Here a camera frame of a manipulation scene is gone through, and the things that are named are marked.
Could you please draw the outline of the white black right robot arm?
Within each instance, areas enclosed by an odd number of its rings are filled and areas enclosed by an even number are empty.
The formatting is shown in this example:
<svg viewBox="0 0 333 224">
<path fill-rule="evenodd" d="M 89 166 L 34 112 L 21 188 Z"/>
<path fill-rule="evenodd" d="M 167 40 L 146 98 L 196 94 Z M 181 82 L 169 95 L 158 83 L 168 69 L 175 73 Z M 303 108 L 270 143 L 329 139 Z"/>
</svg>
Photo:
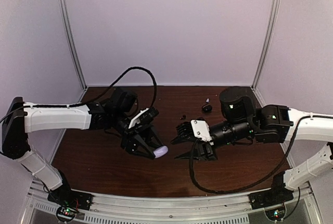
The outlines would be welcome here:
<svg viewBox="0 0 333 224">
<path fill-rule="evenodd" d="M 250 189 L 272 177 L 267 200 L 279 203 L 287 192 L 293 192 L 301 184 L 332 169 L 332 116 L 300 111 L 283 105 L 268 104 L 257 108 L 249 87 L 231 86 L 219 94 L 224 121 L 208 125 L 202 119 L 181 123 L 172 144 L 191 142 L 189 152 L 178 159 L 189 160 L 192 183 L 200 190 L 212 194 L 232 194 Z M 216 149 L 224 145 L 240 145 L 247 139 L 257 143 L 289 142 L 284 157 L 265 177 L 234 190 L 211 190 L 201 186 L 195 178 L 194 160 L 217 159 Z M 324 146 L 312 157 L 295 168 L 278 172 L 287 159 L 296 140 L 322 141 Z"/>
</svg>

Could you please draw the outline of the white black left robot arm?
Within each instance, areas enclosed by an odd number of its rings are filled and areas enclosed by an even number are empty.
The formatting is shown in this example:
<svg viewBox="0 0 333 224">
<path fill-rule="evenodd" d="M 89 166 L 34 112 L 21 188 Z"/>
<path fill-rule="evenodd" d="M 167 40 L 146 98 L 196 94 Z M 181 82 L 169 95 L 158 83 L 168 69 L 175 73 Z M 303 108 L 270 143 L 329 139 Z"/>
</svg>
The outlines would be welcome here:
<svg viewBox="0 0 333 224">
<path fill-rule="evenodd" d="M 121 148 L 127 153 L 157 159 L 168 152 L 152 124 L 158 111 L 150 106 L 130 117 L 128 112 L 137 101 L 137 94 L 116 88 L 101 102 L 74 105 L 40 105 L 13 99 L 2 122 L 1 154 L 19 162 L 34 177 L 41 180 L 63 205 L 75 200 L 65 175 L 54 168 L 28 142 L 28 135 L 40 131 L 63 129 L 110 130 L 121 138 Z"/>
</svg>

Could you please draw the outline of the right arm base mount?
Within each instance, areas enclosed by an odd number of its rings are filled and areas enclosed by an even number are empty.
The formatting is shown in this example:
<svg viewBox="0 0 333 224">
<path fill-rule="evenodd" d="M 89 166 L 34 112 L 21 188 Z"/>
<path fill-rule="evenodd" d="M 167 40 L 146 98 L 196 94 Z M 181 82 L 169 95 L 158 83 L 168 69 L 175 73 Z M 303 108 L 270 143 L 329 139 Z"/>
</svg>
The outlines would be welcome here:
<svg viewBox="0 0 333 224">
<path fill-rule="evenodd" d="M 293 191 L 286 188 L 284 174 L 285 172 L 280 172 L 273 177 L 270 189 L 249 194 L 252 209 L 266 208 L 293 200 Z"/>
</svg>

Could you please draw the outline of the lilac earbud charging case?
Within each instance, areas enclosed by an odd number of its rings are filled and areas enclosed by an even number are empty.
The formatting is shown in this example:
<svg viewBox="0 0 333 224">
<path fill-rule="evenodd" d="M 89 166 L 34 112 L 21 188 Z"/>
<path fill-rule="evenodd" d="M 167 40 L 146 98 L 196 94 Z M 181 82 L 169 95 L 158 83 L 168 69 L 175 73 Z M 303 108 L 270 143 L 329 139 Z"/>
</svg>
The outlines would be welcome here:
<svg viewBox="0 0 333 224">
<path fill-rule="evenodd" d="M 167 146 L 161 146 L 153 151 L 155 158 L 160 158 L 168 153 L 169 149 Z"/>
</svg>

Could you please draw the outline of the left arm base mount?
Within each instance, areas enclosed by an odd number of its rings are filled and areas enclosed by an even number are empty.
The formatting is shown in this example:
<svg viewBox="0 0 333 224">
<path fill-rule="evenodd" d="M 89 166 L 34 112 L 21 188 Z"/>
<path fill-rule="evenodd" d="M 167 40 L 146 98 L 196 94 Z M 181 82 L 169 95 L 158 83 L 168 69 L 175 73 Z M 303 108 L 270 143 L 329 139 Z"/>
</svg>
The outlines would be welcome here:
<svg viewBox="0 0 333 224">
<path fill-rule="evenodd" d="M 65 174 L 60 170 L 59 173 L 62 185 L 55 190 L 49 190 L 47 200 L 73 209 L 90 210 L 93 196 L 72 190 Z"/>
</svg>

